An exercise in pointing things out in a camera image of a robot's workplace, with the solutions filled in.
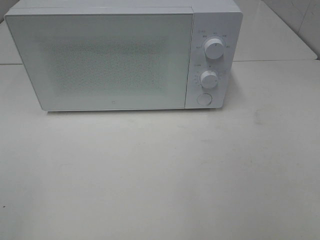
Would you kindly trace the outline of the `round white door button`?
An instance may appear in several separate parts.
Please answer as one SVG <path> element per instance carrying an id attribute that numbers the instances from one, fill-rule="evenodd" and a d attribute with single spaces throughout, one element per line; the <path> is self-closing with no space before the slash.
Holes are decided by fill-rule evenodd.
<path id="1" fill-rule="evenodd" d="M 203 93 L 197 97 L 197 103 L 202 106 L 209 106 L 212 102 L 212 96 L 208 93 Z"/>

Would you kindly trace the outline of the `white microwave oven body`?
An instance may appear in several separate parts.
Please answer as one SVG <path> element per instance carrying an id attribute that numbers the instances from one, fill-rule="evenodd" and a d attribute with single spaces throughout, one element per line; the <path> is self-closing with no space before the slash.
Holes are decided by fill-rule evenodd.
<path id="1" fill-rule="evenodd" d="M 21 0 L 4 15 L 4 20 L 8 27 L 7 16 L 180 14 L 192 15 L 184 107 L 95 111 L 221 108 L 243 20 L 243 13 L 232 0 Z M 218 59 L 209 59 L 205 54 L 205 42 L 212 38 L 224 43 L 224 53 Z M 201 86 L 200 75 L 205 71 L 217 73 L 216 87 L 206 89 Z M 210 105 L 198 104 L 197 98 L 201 94 L 212 96 Z"/>

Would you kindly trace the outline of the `white microwave knob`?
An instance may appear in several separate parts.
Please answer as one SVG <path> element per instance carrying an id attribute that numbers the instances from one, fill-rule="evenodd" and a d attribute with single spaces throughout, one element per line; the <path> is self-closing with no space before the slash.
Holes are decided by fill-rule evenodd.
<path id="1" fill-rule="evenodd" d="M 225 44 L 219 38 L 211 38 L 204 44 L 204 52 L 208 59 L 215 60 L 224 54 Z"/>
<path id="2" fill-rule="evenodd" d="M 207 70 L 200 75 L 200 84 L 204 89 L 213 89 L 217 86 L 219 77 L 213 70 Z"/>

